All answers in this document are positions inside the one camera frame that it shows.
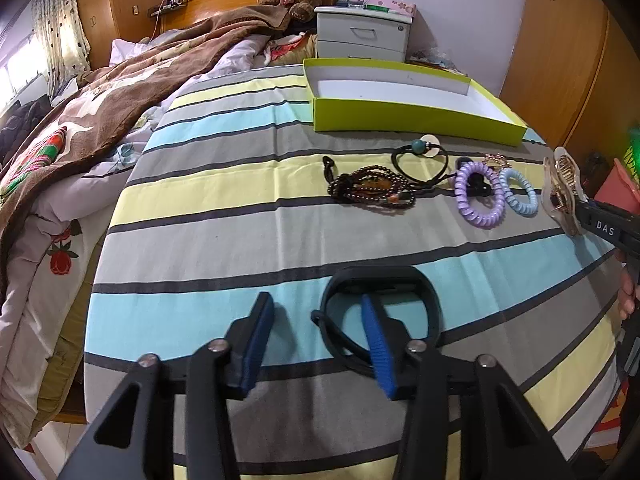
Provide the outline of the person's right hand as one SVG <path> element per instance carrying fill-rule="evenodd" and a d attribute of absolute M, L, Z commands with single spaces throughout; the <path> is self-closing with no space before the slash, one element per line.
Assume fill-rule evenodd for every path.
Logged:
<path fill-rule="evenodd" d="M 620 288 L 617 293 L 618 310 L 620 311 L 620 318 L 626 320 L 636 310 L 636 299 L 638 296 L 636 284 L 627 269 L 626 255 L 617 249 L 615 252 L 615 258 L 623 266 L 622 272 L 620 272 Z"/>

